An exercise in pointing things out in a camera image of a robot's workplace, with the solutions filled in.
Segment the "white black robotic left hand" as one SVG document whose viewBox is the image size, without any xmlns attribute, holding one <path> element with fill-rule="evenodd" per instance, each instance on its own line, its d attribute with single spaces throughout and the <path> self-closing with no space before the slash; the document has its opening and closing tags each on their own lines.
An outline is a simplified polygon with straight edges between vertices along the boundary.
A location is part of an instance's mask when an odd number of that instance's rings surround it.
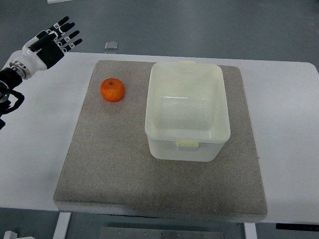
<svg viewBox="0 0 319 239">
<path fill-rule="evenodd" d="M 46 70 L 54 66 L 64 55 L 82 43 L 76 39 L 79 30 L 72 31 L 75 23 L 66 16 L 47 30 L 38 33 L 22 48 L 22 63 L 28 70 Z"/>
</svg>

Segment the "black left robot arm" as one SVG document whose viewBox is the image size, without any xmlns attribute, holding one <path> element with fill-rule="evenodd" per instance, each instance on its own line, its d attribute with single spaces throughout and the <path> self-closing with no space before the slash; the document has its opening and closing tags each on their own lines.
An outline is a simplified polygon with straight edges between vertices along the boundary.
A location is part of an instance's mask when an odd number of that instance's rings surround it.
<svg viewBox="0 0 319 239">
<path fill-rule="evenodd" d="M 23 103 L 25 96 L 16 91 L 23 79 L 31 77 L 25 64 L 17 60 L 10 62 L 9 67 L 0 71 L 0 116 L 17 110 Z"/>
</svg>

